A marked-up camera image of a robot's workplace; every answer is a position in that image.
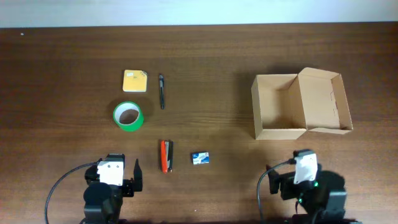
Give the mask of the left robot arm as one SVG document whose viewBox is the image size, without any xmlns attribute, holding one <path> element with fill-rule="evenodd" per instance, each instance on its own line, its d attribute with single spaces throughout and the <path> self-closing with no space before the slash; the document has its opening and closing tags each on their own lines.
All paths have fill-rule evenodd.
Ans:
<svg viewBox="0 0 398 224">
<path fill-rule="evenodd" d="M 84 218 L 88 224 L 120 224 L 121 208 L 125 198 L 132 198 L 143 189 L 143 174 L 139 161 L 134 164 L 134 176 L 124 178 L 125 157 L 109 154 L 90 166 L 85 172 L 88 187 L 84 191 Z"/>
</svg>

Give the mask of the brown cardboard box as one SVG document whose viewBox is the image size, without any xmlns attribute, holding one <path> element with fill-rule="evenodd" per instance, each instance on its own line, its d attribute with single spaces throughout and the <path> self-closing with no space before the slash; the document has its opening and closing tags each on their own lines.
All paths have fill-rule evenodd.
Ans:
<svg viewBox="0 0 398 224">
<path fill-rule="evenodd" d="M 300 73 L 256 75 L 251 95 L 257 140 L 295 140 L 307 131 L 353 130 L 339 73 L 306 67 Z"/>
</svg>

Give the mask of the yellow sticky note pad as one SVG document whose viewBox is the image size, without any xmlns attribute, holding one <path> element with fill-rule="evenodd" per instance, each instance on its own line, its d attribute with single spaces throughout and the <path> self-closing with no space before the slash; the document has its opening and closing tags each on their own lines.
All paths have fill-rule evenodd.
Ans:
<svg viewBox="0 0 398 224">
<path fill-rule="evenodd" d="M 147 73 L 143 70 L 125 70 L 122 89 L 124 92 L 146 92 Z"/>
</svg>

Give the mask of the blue white staples box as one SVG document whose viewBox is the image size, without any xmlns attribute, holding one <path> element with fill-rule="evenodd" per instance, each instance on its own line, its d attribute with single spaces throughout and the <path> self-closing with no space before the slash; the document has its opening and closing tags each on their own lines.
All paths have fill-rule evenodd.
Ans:
<svg viewBox="0 0 398 224">
<path fill-rule="evenodd" d="M 208 152 L 194 152 L 192 154 L 193 165 L 208 164 L 210 157 Z"/>
</svg>

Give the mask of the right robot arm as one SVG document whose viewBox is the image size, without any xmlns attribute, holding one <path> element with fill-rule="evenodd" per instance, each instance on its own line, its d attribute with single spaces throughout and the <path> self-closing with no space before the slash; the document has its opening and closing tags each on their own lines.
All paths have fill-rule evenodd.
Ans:
<svg viewBox="0 0 398 224">
<path fill-rule="evenodd" d="M 314 181 L 294 183 L 294 172 L 279 174 L 275 167 L 266 166 L 270 193 L 280 193 L 282 200 L 296 200 L 304 214 L 296 213 L 284 223 L 292 224 L 358 224 L 354 218 L 345 218 L 347 192 L 345 180 L 336 172 L 323 170 L 318 165 Z"/>
</svg>

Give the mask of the orange black stapler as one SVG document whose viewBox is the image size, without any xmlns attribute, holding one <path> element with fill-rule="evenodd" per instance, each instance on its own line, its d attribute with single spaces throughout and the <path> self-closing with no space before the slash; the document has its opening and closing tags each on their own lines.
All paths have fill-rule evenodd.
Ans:
<svg viewBox="0 0 398 224">
<path fill-rule="evenodd" d="M 172 172 L 174 156 L 174 142 L 162 140 L 160 142 L 160 164 L 163 173 Z"/>
</svg>

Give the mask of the green tape roll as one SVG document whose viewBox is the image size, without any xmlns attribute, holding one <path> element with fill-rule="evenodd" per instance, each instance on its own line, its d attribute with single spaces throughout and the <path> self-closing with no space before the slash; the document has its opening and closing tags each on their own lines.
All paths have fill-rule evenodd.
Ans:
<svg viewBox="0 0 398 224">
<path fill-rule="evenodd" d="M 135 102 L 124 101 L 115 107 L 113 119 L 123 131 L 134 132 L 143 125 L 144 115 Z"/>
</svg>

